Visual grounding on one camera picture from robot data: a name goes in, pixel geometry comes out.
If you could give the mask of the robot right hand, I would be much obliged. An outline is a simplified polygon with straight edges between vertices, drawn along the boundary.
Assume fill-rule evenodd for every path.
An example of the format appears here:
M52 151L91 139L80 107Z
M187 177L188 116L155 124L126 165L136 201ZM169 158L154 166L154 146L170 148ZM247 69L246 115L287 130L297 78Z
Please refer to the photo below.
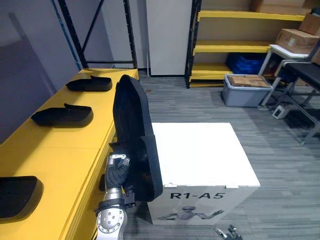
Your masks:
M243 237L237 232L237 228L230 224L228 227L228 232L223 232L220 228L214 227L214 231L223 239L223 240L243 240Z

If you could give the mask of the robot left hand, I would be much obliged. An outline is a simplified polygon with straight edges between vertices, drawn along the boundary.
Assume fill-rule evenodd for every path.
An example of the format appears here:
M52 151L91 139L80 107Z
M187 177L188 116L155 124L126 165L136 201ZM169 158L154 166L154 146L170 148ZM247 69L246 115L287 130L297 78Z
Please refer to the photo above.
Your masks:
M105 169L105 200L121 199L122 186L130 167L130 158L125 154L112 154L108 157Z

